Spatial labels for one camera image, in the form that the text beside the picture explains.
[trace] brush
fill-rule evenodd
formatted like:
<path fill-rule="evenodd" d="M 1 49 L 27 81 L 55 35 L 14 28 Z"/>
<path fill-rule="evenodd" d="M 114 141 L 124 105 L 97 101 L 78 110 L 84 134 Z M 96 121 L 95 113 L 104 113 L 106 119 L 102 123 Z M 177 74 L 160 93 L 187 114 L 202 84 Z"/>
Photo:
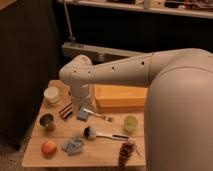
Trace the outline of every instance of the brush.
<path fill-rule="evenodd" d="M 113 120 L 114 120 L 114 118 L 112 118 L 112 117 L 107 117 L 106 115 L 101 115 L 101 114 L 95 113 L 95 112 L 93 112 L 89 109 L 86 109 L 86 108 L 83 108 L 83 110 L 85 112 L 88 112 L 90 115 L 96 116 L 96 117 L 101 118 L 101 119 L 108 121 L 108 122 L 113 122 Z"/>
<path fill-rule="evenodd" d="M 105 137 L 105 138 L 110 138 L 113 140 L 120 140 L 120 141 L 129 140 L 128 136 L 98 132 L 98 131 L 96 131 L 95 128 L 93 128 L 91 126 L 88 126 L 84 129 L 84 136 L 87 137 L 88 139 L 95 139 L 96 137 Z"/>

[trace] crumpled cloth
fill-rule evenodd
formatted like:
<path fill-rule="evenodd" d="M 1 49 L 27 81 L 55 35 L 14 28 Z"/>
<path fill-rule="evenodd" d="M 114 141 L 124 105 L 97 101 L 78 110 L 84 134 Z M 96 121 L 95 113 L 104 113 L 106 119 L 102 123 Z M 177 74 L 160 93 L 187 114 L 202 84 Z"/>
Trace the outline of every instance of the crumpled cloth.
<path fill-rule="evenodd" d="M 82 138 L 70 138 L 69 140 L 65 141 L 61 148 L 65 151 L 68 155 L 75 155 L 81 153 L 83 151 L 83 139 Z"/>

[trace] brush bristles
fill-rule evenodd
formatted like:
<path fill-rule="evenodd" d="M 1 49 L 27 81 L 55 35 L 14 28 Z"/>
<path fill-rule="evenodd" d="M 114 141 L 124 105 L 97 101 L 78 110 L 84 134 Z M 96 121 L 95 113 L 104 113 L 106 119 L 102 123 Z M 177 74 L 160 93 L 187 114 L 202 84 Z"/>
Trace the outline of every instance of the brush bristles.
<path fill-rule="evenodd" d="M 86 127 L 84 129 L 84 136 L 89 138 L 89 139 L 95 139 L 96 138 L 96 130 L 93 127 Z"/>

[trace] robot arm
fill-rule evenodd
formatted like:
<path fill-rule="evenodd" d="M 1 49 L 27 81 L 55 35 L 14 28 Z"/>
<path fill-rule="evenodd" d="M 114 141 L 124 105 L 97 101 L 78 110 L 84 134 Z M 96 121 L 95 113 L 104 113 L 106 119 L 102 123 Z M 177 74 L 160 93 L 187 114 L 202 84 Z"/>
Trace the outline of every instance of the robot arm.
<path fill-rule="evenodd" d="M 147 170 L 213 170 L 213 55 L 201 49 L 145 54 L 93 66 L 77 56 L 60 71 L 73 100 L 89 84 L 149 86 L 144 109 Z"/>
<path fill-rule="evenodd" d="M 88 57 L 79 55 L 60 70 L 59 76 L 70 86 L 72 100 L 81 106 L 90 99 L 88 84 L 148 87 L 171 61 L 195 53 L 196 49 L 162 51 L 99 65 L 92 65 Z"/>

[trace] apple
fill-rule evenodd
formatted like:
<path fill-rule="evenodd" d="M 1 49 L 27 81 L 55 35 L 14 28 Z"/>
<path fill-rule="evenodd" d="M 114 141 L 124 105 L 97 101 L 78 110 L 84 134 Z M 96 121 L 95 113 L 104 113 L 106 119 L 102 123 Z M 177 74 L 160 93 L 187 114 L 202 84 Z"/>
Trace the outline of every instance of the apple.
<path fill-rule="evenodd" d="M 54 141 L 47 140 L 41 146 L 41 152 L 45 157 L 52 156 L 57 150 L 57 145 Z"/>

